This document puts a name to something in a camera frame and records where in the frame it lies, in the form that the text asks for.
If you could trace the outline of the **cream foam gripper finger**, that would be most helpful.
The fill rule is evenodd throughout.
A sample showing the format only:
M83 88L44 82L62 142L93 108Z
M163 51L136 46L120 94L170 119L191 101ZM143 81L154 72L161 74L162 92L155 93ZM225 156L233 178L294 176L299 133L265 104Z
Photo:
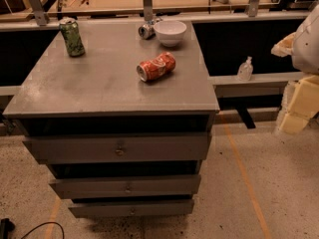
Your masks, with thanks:
M290 81L284 89L276 129L288 134L301 132L319 113L319 76Z

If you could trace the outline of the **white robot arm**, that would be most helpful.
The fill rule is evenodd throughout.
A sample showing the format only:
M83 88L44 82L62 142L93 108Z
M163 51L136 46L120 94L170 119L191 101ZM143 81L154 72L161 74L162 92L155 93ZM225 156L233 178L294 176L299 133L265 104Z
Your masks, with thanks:
M280 131L296 134L319 113L319 5L298 29L275 44L271 53L290 56L295 69L305 73L298 82L289 82L277 117Z

